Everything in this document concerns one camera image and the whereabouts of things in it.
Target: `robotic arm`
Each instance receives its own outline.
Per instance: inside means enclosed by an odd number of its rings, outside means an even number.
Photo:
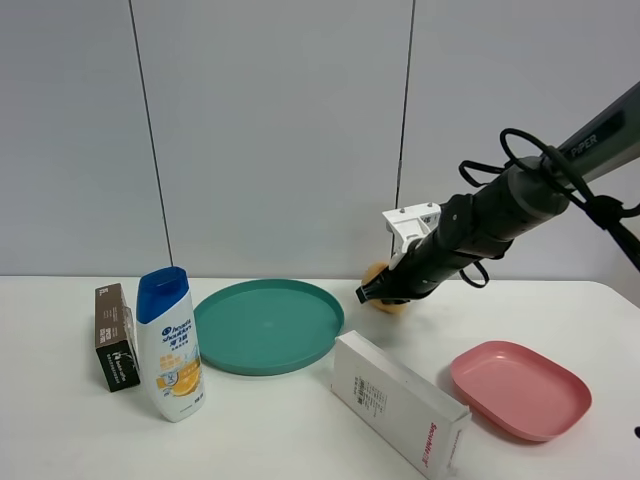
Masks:
[[[517,158],[509,136],[533,143],[542,154]],[[620,223],[621,218],[640,215],[640,205],[624,209],[618,200],[595,196],[587,186],[640,156],[640,83],[558,149],[515,129],[504,130],[500,143],[509,157],[504,168],[470,161],[459,167],[469,183],[482,186],[475,194],[454,195],[440,206],[428,203],[384,213],[396,248],[389,266],[356,291],[360,303],[378,299],[402,304],[424,298],[458,272],[481,288],[489,277],[480,260],[502,258],[516,237],[560,215],[571,202],[608,230],[640,270],[640,242]],[[483,185],[468,170],[498,176]],[[484,285],[464,274],[471,264],[482,273]]]

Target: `white box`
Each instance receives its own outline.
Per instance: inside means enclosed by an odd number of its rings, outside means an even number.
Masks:
[[[331,389],[429,480],[454,473],[469,407],[355,331],[336,341]]]

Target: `white wall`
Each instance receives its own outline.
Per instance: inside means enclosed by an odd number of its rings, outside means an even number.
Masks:
[[[636,0],[418,0],[401,203],[471,191],[458,164],[503,164],[505,127],[564,141],[640,80],[638,19]],[[626,172],[594,191],[622,196],[637,185]],[[496,278],[604,280],[616,255],[570,208],[485,265]]]
[[[388,258],[410,0],[134,10],[178,264],[359,277]]]
[[[168,263],[125,1],[0,14],[0,275]]]

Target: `white table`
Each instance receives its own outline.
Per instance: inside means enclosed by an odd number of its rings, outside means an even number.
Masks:
[[[194,303],[238,280],[193,279]],[[329,354],[267,378],[205,367],[207,402],[177,424],[141,387],[109,393],[93,344],[93,292],[137,279],[0,277],[0,463],[10,479],[421,479],[329,391]],[[357,303],[349,280],[312,281],[356,329],[441,388],[448,364],[491,339],[521,343],[565,366],[593,406],[563,436],[526,444],[479,415],[458,457],[465,480],[637,478],[640,311],[590,282],[449,281],[400,319]]]

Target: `blue bottle cap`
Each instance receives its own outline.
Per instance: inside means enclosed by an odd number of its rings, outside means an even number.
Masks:
[[[188,291],[187,272],[180,267],[148,273],[138,284],[138,322],[150,323],[178,303]]]

